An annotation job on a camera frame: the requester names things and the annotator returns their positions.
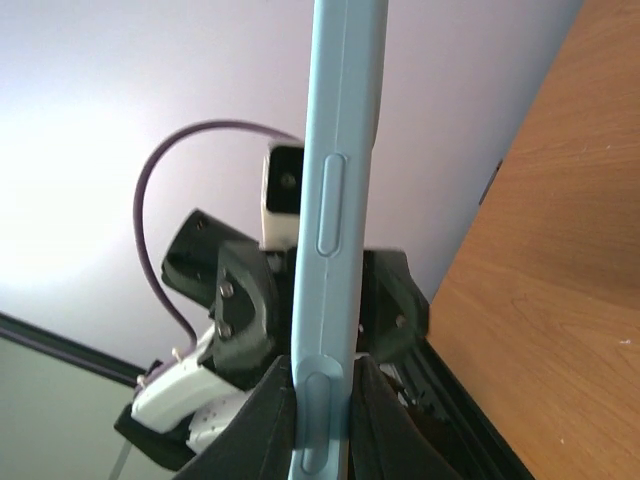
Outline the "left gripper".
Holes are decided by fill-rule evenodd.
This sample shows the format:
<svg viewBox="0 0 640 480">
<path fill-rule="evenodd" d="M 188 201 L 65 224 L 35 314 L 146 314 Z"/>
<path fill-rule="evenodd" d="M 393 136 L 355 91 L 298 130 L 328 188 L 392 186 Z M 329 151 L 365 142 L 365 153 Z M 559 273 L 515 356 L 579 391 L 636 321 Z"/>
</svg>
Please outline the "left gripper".
<svg viewBox="0 0 640 480">
<path fill-rule="evenodd" d="M 240 390 L 254 388 L 274 359 L 290 352 L 295 249 L 268 251 L 232 241 L 219 250 L 211 317 L 218 332 L 207 366 Z M 428 331 L 429 302 L 397 249 L 363 254 L 356 350 L 379 363 L 400 360 Z"/>
</svg>

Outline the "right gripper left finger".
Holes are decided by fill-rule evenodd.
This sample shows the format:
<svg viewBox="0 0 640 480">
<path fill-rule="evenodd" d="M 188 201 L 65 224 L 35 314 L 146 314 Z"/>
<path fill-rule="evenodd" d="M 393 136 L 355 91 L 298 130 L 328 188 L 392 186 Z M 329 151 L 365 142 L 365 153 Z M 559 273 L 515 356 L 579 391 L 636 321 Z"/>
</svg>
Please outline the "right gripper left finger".
<svg viewBox="0 0 640 480">
<path fill-rule="evenodd" d="M 228 427 L 177 480 L 284 480 L 295 445 L 296 395 L 288 356 L 278 357 Z"/>
</svg>

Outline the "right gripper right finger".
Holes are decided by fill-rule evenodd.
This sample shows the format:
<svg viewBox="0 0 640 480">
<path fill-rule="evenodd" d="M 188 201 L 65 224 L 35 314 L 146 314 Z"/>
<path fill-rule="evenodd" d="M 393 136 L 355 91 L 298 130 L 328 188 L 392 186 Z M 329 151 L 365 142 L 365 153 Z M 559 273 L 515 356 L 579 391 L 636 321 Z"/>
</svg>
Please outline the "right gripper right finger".
<svg viewBox="0 0 640 480">
<path fill-rule="evenodd" d="M 450 465 L 417 429 L 369 356 L 355 362 L 349 477 L 363 480 L 450 477 Z"/>
</svg>

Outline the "light blue phone case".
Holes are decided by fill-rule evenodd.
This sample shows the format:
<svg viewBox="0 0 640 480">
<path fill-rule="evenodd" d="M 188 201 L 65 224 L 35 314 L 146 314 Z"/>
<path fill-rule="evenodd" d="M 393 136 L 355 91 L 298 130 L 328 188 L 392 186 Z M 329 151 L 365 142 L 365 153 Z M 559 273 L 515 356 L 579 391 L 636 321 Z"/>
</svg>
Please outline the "light blue phone case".
<svg viewBox="0 0 640 480">
<path fill-rule="evenodd" d="M 342 479 L 388 5 L 314 5 L 291 332 L 293 479 Z"/>
</svg>

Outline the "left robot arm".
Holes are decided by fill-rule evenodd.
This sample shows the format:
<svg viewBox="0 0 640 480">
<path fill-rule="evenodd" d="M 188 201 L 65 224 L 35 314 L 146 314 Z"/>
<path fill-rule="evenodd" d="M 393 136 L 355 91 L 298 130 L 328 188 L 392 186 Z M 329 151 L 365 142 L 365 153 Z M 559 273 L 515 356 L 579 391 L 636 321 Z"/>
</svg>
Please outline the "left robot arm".
<svg viewBox="0 0 640 480">
<path fill-rule="evenodd" d="M 296 252 L 268 251 L 207 213 L 182 224 L 162 263 L 165 286 L 205 308 L 212 325 L 188 353 L 140 380 L 117 430 L 156 464 L 178 471 L 236 415 L 273 361 L 290 351 Z M 425 335 L 429 305 L 405 253 L 363 257 L 357 349 L 400 361 Z"/>
</svg>

